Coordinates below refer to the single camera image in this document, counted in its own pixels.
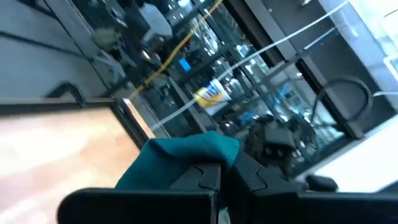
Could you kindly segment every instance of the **blue object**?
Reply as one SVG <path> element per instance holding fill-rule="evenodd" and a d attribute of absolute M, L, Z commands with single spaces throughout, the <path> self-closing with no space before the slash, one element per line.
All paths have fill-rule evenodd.
<path fill-rule="evenodd" d="M 254 120 L 253 117 L 255 115 L 256 115 L 256 113 L 254 111 L 247 111 L 247 112 L 243 113 L 241 116 L 239 116 L 239 119 L 241 120 L 243 125 L 246 125 Z"/>
<path fill-rule="evenodd" d="M 187 138 L 151 139 L 115 189 L 165 190 L 190 166 L 201 162 L 220 162 L 229 171 L 238 152 L 238 140 L 214 131 Z"/>
<path fill-rule="evenodd" d="M 185 58 L 181 58 L 179 60 L 181 67 L 186 71 L 189 72 L 191 70 L 191 65 L 187 62 Z"/>
<path fill-rule="evenodd" d="M 270 106 L 277 106 L 280 104 L 284 96 L 289 92 L 290 83 L 285 83 L 277 93 L 277 96 L 273 94 L 268 96 L 268 100 L 270 101 Z"/>

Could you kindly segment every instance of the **white wall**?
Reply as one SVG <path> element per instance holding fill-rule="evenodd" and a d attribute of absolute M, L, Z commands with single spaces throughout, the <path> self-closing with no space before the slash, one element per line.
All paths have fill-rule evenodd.
<path fill-rule="evenodd" d="M 326 12 L 344 1 L 319 0 Z M 398 51 L 391 39 L 381 38 L 386 36 L 382 27 L 383 15 L 396 7 L 396 0 L 350 0 L 330 16 L 382 91 L 398 91 L 398 81 L 384 63 L 387 56 Z M 397 97 L 388 96 L 387 99 L 394 108 L 398 108 Z"/>
<path fill-rule="evenodd" d="M 333 178 L 341 192 L 376 192 L 398 180 L 398 116 L 308 170 Z"/>

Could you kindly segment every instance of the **black plastic frame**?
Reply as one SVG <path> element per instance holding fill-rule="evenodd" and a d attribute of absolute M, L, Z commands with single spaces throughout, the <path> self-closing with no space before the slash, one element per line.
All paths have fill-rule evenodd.
<path fill-rule="evenodd" d="M 109 108 L 140 150 L 145 142 L 149 140 L 147 134 L 131 114 L 128 105 L 123 101 L 113 99 L 91 100 L 83 104 L 77 102 L 61 102 L 59 100 L 43 100 L 27 103 L 0 103 L 0 116 L 88 110 L 95 108 Z"/>

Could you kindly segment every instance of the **glass display case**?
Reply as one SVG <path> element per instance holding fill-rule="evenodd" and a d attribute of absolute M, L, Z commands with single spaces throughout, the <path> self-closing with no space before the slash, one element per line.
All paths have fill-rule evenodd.
<path fill-rule="evenodd" d="M 228 120 L 234 127 L 230 132 L 233 136 L 267 114 L 281 122 L 296 114 L 309 121 L 315 93 L 303 78 L 305 72 L 299 70 L 294 61 L 271 66 L 258 55 L 230 70 L 258 49 L 223 4 L 210 14 L 213 4 L 212 0 L 168 2 L 169 10 L 164 16 L 172 26 L 173 37 L 165 40 L 165 45 L 156 52 L 162 63 L 203 17 L 209 16 L 174 55 L 166 72 L 145 85 L 139 94 L 143 105 L 156 117 L 156 122 L 149 122 L 148 118 L 152 131 L 161 128 L 167 132 L 165 136 L 184 137 L 209 130 L 220 131 L 220 123 Z M 210 98 L 201 95 L 203 92 Z M 192 103 L 193 100 L 205 103 Z M 162 123 L 157 122 L 165 118 L 167 120 Z M 334 122 L 320 103 L 314 124 Z M 316 141 L 295 152 L 294 169 L 317 160 L 321 151 L 344 136 L 333 128 L 315 132 Z"/>

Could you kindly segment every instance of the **blue sign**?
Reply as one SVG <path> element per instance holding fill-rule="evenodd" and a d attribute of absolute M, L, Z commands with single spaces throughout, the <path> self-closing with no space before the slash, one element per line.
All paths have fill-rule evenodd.
<path fill-rule="evenodd" d="M 191 65 L 187 62 L 185 58 L 181 58 L 179 60 L 181 67 L 186 71 L 189 72 L 191 70 Z"/>

